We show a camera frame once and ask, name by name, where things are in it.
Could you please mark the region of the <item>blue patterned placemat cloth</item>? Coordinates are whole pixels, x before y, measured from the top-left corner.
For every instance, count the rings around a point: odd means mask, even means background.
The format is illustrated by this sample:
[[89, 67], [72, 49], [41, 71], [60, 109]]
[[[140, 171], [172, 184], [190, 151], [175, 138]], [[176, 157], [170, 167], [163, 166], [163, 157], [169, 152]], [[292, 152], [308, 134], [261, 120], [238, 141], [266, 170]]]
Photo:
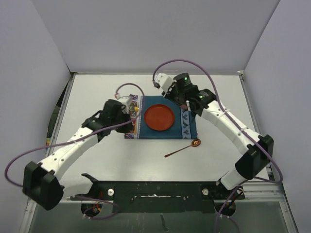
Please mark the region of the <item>blue patterned placemat cloth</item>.
[[[196, 139], [197, 129], [195, 116], [191, 112], [181, 109], [178, 105], [163, 98], [162, 96], [138, 96], [130, 95], [133, 100], [130, 105], [130, 115], [135, 117], [134, 108], [141, 107], [142, 114], [137, 118], [137, 134], [134, 130], [124, 135], [125, 139]], [[174, 124], [165, 131], [155, 131], [150, 129], [144, 122], [144, 113], [154, 104], [164, 104], [170, 107], [175, 116]]]

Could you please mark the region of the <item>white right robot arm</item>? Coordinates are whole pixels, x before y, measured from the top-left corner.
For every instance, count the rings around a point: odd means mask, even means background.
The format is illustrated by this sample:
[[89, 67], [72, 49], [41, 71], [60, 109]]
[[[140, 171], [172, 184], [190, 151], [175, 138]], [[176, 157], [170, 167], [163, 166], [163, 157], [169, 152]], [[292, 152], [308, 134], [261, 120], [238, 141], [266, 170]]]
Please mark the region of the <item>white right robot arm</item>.
[[154, 87], [162, 90], [162, 96], [171, 102], [185, 106], [193, 115], [198, 115], [217, 127], [242, 155], [234, 167], [223, 175], [216, 186], [219, 197], [226, 199], [234, 188], [257, 176], [268, 164], [268, 155], [273, 152], [271, 136], [262, 136], [245, 126], [224, 108], [216, 93], [209, 89], [200, 90], [191, 82], [188, 73], [174, 78], [160, 73], [153, 78]]

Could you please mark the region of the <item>copper spoon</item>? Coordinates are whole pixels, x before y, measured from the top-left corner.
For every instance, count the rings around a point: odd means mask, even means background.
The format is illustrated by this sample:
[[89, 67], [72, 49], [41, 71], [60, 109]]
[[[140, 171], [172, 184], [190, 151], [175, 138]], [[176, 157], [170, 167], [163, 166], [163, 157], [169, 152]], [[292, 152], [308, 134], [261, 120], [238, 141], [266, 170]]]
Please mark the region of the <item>copper spoon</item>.
[[169, 157], [169, 156], [171, 156], [171, 155], [173, 155], [175, 153], [178, 153], [178, 152], [180, 152], [182, 150], [185, 150], [185, 149], [190, 148], [190, 147], [197, 147], [199, 145], [201, 145], [201, 140], [200, 139], [194, 139], [194, 140], [191, 141], [191, 143], [188, 146], [183, 147], [181, 149], [178, 149], [176, 151], [173, 151], [173, 152], [171, 152], [169, 154], [166, 154], [164, 157], [167, 158], [167, 157]]

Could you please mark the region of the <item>copper fork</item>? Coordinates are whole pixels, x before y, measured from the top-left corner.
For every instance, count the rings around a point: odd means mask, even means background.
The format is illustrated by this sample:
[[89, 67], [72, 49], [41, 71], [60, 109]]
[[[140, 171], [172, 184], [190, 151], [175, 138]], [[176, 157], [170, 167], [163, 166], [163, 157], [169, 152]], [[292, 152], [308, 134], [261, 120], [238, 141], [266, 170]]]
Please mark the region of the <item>copper fork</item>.
[[135, 107], [134, 108], [134, 110], [135, 110], [135, 113], [136, 113], [136, 115], [135, 115], [135, 121], [134, 121], [134, 135], [136, 135], [137, 134], [137, 118], [139, 117], [139, 107], [137, 106], [137, 107]]

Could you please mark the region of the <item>aluminium front rail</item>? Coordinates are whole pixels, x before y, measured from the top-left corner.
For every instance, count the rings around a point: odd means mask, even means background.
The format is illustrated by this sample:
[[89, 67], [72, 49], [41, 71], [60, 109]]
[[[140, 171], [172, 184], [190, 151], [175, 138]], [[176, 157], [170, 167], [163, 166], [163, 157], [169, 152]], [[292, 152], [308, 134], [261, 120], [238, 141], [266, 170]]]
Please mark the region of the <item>aluminium front rail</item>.
[[117, 200], [127, 195], [176, 197], [211, 196], [214, 200], [225, 200], [233, 189], [227, 190], [215, 182], [131, 182], [131, 181], [81, 181], [60, 184], [58, 180], [24, 182], [23, 193], [46, 208], [53, 208], [61, 199], [85, 195], [100, 196], [104, 200]]

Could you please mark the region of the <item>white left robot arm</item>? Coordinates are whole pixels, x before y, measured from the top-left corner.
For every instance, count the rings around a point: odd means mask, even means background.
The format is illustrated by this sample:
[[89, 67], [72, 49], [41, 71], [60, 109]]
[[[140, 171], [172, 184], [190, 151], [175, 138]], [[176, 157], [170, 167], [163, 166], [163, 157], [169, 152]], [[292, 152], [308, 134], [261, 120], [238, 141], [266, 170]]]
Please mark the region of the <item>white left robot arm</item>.
[[53, 209], [62, 198], [77, 194], [89, 200], [96, 198], [99, 193], [96, 184], [64, 186], [61, 179], [78, 158], [113, 130], [118, 133], [133, 130], [133, 118], [129, 113], [132, 101], [131, 96], [107, 100], [103, 109], [87, 118], [69, 141], [58, 145], [57, 151], [38, 163], [27, 164], [22, 192], [45, 210]]

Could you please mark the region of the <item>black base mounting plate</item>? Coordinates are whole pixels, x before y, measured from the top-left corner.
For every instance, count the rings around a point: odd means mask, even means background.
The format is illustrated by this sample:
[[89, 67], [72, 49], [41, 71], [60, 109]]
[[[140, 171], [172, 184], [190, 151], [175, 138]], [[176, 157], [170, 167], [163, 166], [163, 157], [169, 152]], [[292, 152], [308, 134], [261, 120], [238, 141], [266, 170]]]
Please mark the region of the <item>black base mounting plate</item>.
[[[224, 212], [229, 215], [234, 214], [236, 200], [245, 198], [242, 187], [238, 187], [235, 192], [231, 192], [229, 203], [226, 204]], [[95, 204], [82, 204], [81, 211], [89, 217], [97, 216], [104, 209], [104, 201], [113, 204], [112, 212], [116, 213], [183, 213], [183, 212], [201, 212], [203, 214], [213, 214], [218, 211], [221, 205], [211, 196], [200, 197], [198, 195], [176, 196], [176, 197], [157, 197], [157, 196], [138, 196], [129, 195], [117, 200], [104, 200], [100, 196], [90, 198], [85, 195], [77, 195], [73, 200], [96, 200]]]

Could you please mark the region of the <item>red round plate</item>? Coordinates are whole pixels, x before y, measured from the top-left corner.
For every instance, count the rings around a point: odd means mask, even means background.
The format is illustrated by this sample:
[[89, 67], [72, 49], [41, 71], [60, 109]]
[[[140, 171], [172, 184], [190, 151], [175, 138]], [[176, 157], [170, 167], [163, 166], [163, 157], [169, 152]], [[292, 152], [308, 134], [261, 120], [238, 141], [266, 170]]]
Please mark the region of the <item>red round plate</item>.
[[170, 107], [164, 104], [154, 104], [144, 113], [144, 122], [152, 130], [168, 130], [175, 122], [175, 116]]

